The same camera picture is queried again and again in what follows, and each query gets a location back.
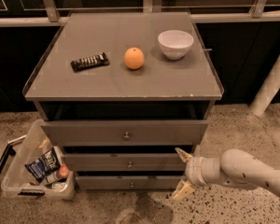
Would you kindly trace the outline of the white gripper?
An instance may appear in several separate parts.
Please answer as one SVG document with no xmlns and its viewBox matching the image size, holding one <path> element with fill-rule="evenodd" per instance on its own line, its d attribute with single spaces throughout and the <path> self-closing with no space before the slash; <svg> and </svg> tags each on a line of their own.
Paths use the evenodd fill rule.
<svg viewBox="0 0 280 224">
<path fill-rule="evenodd" d="M 200 188 L 222 183 L 223 175 L 220 171 L 219 158 L 192 158 L 192 155 L 179 147 L 176 147 L 175 151 L 182 162 L 187 163 L 185 169 L 187 181 L 180 180 L 177 184 L 175 191 L 172 193 L 174 201 L 181 201 L 189 196 L 195 191 L 194 187 Z"/>
</svg>

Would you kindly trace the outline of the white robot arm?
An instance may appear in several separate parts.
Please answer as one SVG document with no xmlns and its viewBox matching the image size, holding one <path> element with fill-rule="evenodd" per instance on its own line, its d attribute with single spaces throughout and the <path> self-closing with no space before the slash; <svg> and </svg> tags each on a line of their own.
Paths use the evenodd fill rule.
<svg viewBox="0 0 280 224">
<path fill-rule="evenodd" d="M 181 201 L 197 188 L 220 185 L 235 189 L 263 188 L 280 198 L 280 170 L 240 149 L 228 149 L 220 157 L 193 157 L 183 149 L 175 149 L 186 164 L 184 175 L 172 194 Z"/>
</svg>

